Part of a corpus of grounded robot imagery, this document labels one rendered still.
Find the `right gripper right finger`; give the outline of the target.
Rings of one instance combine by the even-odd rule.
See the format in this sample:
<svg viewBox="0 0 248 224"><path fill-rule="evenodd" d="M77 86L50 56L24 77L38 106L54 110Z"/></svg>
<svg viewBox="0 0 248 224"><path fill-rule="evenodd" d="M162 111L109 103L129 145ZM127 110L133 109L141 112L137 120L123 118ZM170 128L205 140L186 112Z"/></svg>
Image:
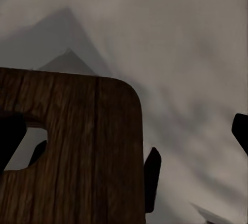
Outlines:
<svg viewBox="0 0 248 224"><path fill-rule="evenodd" d="M248 155L248 115L236 114L231 132Z"/></svg>

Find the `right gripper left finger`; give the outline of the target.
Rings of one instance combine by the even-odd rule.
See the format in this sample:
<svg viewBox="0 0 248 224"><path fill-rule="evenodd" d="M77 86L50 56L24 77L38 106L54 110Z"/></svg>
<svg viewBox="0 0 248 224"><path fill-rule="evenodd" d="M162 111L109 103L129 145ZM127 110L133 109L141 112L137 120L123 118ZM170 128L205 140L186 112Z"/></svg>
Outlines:
<svg viewBox="0 0 248 224"><path fill-rule="evenodd" d="M27 133L22 114L0 119L0 174Z"/></svg>

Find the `cutting board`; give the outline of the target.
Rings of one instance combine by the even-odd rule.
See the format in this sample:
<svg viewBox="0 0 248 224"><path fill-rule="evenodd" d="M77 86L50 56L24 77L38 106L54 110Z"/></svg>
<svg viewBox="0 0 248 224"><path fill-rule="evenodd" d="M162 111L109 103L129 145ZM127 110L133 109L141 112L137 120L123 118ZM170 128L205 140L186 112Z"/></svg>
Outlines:
<svg viewBox="0 0 248 224"><path fill-rule="evenodd" d="M42 156L0 174L0 224L146 224L142 107L111 77L0 68L0 119L47 129Z"/></svg>

